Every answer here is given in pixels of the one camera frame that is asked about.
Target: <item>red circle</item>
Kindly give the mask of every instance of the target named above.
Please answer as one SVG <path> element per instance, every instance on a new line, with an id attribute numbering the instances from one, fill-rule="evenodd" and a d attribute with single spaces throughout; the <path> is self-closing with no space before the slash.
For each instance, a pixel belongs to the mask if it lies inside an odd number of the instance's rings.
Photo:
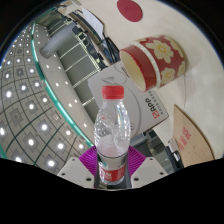
<path id="1" fill-rule="evenodd" d="M 119 0 L 117 7 L 120 13 L 131 22 L 138 22 L 142 19 L 142 9 L 133 1 Z"/>
<path id="2" fill-rule="evenodd" d="M 123 99 L 124 87 L 123 86 L 103 86 L 102 87 L 103 99 Z"/>

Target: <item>logo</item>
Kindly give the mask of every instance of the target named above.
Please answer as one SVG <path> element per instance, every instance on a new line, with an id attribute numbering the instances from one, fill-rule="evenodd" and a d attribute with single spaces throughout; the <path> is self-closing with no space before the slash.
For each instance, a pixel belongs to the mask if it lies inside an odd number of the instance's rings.
<path id="1" fill-rule="evenodd" d="M 153 115 L 154 118 L 159 117 L 159 113 L 158 113 L 158 111 L 153 112 L 152 115 Z"/>
<path id="2" fill-rule="evenodd" d="M 124 67 L 121 67 L 121 69 L 122 69 L 122 71 L 124 72 L 124 74 L 125 74 L 128 78 L 130 78 L 129 75 L 128 75 L 128 73 L 127 73 L 127 71 L 126 71 L 126 69 L 125 69 Z"/>
<path id="3" fill-rule="evenodd" d="M 146 99 L 145 99 L 145 102 L 148 103 L 148 107 L 150 108 L 150 110 L 151 110 L 152 112 L 156 111 L 156 108 L 155 108 L 154 104 L 151 103 L 151 100 L 150 100 L 150 99 L 146 98 Z"/>
<path id="4" fill-rule="evenodd" d="M 153 112 L 152 115 L 154 118 L 159 117 L 159 112 L 156 110 L 155 105 L 151 102 L 150 99 L 146 98 L 145 102 L 148 104 L 148 107 L 150 108 L 150 110 Z"/>

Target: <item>paper cup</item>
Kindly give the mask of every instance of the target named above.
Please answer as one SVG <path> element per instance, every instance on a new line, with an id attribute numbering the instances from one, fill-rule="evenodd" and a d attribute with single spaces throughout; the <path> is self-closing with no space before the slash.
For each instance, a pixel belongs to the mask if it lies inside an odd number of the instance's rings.
<path id="1" fill-rule="evenodd" d="M 132 42 L 120 50 L 120 58 L 130 78 L 142 92 L 160 88 L 185 73 L 183 51 L 165 35 Z"/>

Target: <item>red bottle cap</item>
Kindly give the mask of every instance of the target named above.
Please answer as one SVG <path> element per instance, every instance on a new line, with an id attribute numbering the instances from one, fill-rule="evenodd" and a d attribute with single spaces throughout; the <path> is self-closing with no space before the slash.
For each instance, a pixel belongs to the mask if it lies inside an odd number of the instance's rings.
<path id="1" fill-rule="evenodd" d="M 123 86 L 103 86 L 102 87 L 103 99 L 123 99 L 124 87 Z"/>

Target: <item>plastic water bottle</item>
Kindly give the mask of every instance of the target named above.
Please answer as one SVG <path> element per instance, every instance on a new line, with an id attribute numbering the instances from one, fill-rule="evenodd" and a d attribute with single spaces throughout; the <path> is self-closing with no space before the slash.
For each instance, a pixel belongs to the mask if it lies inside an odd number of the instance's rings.
<path id="1" fill-rule="evenodd" d="M 130 120 L 124 107 L 123 86 L 103 86 L 103 105 L 94 125 L 94 138 L 99 159 L 100 179 L 117 185 L 124 179 L 130 145 Z"/>

